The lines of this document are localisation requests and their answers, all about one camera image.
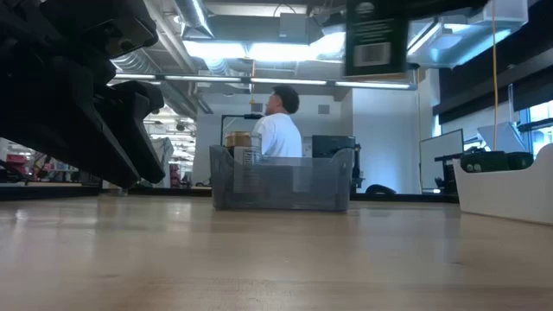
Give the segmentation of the white board panel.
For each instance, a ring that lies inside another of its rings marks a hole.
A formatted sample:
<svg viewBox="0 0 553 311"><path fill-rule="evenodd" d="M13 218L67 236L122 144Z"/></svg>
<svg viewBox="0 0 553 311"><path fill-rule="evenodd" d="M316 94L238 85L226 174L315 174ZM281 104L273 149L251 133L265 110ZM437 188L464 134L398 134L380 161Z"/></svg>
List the white board panel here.
<svg viewBox="0 0 553 311"><path fill-rule="evenodd" d="M420 180L423 192L437 189L436 178L443 178L441 157L464 151L463 130L454 130L440 136L422 140L420 149Z"/></svg>

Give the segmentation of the long tube ceiling light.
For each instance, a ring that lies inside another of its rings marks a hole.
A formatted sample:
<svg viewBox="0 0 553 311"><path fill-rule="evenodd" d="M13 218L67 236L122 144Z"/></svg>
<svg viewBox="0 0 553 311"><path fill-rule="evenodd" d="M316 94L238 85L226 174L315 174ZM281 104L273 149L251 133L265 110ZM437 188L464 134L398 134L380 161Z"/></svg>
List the long tube ceiling light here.
<svg viewBox="0 0 553 311"><path fill-rule="evenodd" d="M414 91L416 84L405 83L384 83L384 82L350 82L343 80L320 80L320 79L277 79L259 77L233 77L233 76L200 76L185 74L140 74L140 73L117 73L114 79L144 80L144 81L187 81L206 83L231 83L231 84L288 84L294 86L325 86L325 87L350 87L365 89L384 89Z"/></svg>

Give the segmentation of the silver rectangular air duct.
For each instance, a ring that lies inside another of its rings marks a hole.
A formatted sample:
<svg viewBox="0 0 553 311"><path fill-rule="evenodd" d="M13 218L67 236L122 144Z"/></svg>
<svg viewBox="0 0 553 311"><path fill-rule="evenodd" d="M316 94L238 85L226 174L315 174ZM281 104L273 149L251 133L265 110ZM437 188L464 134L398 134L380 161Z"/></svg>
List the silver rectangular air duct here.
<svg viewBox="0 0 553 311"><path fill-rule="evenodd" d="M528 0L487 0L480 8L454 10L410 22L406 60L429 68L453 68L504 40L529 20Z"/></svg>

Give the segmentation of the black side table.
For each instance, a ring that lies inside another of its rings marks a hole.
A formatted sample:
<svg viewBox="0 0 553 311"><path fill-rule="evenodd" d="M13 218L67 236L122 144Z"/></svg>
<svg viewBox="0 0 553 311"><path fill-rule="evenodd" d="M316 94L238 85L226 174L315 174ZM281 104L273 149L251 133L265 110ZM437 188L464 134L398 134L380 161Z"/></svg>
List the black side table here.
<svg viewBox="0 0 553 311"><path fill-rule="evenodd" d="M485 152L484 148L471 147L467 151L462 153L456 153L452 155L442 155L435 158L435 162L439 162L442 165L443 177L436 177L435 183L443 194L453 195L458 194L456 181L454 177L454 166L452 161L459 160L462 156L467 156L474 153Z"/></svg>

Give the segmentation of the bright ceiling light panel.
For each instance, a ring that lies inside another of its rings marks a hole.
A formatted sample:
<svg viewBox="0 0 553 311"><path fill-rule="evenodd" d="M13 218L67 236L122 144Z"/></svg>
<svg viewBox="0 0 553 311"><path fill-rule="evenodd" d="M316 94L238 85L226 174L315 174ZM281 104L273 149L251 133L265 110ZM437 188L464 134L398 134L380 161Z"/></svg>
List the bright ceiling light panel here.
<svg viewBox="0 0 553 311"><path fill-rule="evenodd" d="M204 60L251 59L268 62L325 61L342 62L346 33L324 35L309 44L183 41L188 54Z"/></svg>

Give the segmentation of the grey translucent plastic bin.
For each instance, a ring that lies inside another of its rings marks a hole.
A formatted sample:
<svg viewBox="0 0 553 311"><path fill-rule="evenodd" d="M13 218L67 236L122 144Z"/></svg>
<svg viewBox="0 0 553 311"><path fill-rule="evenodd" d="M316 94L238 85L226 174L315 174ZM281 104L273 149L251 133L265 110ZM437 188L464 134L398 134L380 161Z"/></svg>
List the grey translucent plastic bin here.
<svg viewBox="0 0 553 311"><path fill-rule="evenodd" d="M349 207L353 150L331 158L232 155L209 149L213 206L217 210L345 212Z"/></svg>

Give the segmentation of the grey ceiling box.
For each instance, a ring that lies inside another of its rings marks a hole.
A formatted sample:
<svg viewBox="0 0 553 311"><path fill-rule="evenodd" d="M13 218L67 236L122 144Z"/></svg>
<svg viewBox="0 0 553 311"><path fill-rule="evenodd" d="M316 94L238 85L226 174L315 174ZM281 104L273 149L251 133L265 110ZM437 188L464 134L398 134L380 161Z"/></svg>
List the grey ceiling box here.
<svg viewBox="0 0 553 311"><path fill-rule="evenodd" d="M279 41L293 44L305 44L308 41L308 21L305 15L281 13L279 22Z"/></svg>

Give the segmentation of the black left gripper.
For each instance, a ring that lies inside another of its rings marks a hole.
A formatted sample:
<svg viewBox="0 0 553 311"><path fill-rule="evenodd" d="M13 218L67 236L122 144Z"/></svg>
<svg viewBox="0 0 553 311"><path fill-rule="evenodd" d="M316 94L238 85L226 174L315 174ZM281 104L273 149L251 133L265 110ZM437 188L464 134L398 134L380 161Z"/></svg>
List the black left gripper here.
<svg viewBox="0 0 553 311"><path fill-rule="evenodd" d="M93 104L93 77L107 84L112 60L158 42L143 0L0 0L0 53L6 41L69 60L0 63L0 137L120 187L165 177L143 123L163 108L161 90L125 81Z"/></svg>

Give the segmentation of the black monitor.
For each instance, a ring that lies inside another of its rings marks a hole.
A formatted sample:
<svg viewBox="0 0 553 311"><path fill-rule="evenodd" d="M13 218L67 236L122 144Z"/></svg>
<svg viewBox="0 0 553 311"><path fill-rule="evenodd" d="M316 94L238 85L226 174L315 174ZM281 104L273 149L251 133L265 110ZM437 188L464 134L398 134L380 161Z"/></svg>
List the black monitor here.
<svg viewBox="0 0 553 311"><path fill-rule="evenodd" d="M345 148L353 149L355 146L354 136L312 136L312 157L332 158L338 151Z"/></svg>

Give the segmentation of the person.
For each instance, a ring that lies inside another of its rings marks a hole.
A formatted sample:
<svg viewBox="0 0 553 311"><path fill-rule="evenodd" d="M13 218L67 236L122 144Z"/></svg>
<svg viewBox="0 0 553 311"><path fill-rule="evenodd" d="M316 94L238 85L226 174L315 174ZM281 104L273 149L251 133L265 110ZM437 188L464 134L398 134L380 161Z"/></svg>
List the person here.
<svg viewBox="0 0 553 311"><path fill-rule="evenodd" d="M288 85L273 88L264 116L253 129L261 135L263 156L302 157L302 136L291 117L299 106L299 95L294 88Z"/></svg>

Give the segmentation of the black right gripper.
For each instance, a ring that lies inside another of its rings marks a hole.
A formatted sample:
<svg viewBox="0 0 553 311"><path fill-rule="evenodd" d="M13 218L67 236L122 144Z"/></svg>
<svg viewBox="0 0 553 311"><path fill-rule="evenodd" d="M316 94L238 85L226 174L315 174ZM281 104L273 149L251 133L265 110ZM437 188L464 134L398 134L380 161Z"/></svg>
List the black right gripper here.
<svg viewBox="0 0 553 311"><path fill-rule="evenodd" d="M465 8L481 7L489 0L410 0L409 12L447 12Z"/></svg>

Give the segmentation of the pale grey angled panel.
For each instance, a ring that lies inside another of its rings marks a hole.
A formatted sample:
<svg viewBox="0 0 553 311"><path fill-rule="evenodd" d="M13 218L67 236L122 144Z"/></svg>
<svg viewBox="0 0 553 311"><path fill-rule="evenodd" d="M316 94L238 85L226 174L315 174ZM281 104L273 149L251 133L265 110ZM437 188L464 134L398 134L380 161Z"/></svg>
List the pale grey angled panel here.
<svg viewBox="0 0 553 311"><path fill-rule="evenodd" d="M525 152L523 140L518 129L510 122L479 127L478 134L491 150L511 152Z"/></svg>

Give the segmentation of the white plastic bin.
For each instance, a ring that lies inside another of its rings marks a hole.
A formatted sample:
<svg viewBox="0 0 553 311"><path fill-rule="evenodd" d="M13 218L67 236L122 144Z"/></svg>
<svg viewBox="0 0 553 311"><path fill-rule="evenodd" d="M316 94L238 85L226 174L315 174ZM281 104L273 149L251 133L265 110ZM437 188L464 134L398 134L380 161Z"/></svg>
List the white plastic bin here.
<svg viewBox="0 0 553 311"><path fill-rule="evenodd" d="M553 143L522 170L468 173L453 161L464 213L553 225Z"/></svg>

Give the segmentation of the silver round air duct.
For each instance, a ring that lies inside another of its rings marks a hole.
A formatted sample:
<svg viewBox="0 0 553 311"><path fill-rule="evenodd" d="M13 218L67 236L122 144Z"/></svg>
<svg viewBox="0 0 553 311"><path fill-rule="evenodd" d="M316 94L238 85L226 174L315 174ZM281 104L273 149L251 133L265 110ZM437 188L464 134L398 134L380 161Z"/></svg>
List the silver round air duct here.
<svg viewBox="0 0 553 311"><path fill-rule="evenodd" d="M207 23L208 11L202 0L174 0L174 2L180 17L183 40L214 38Z"/></svg>

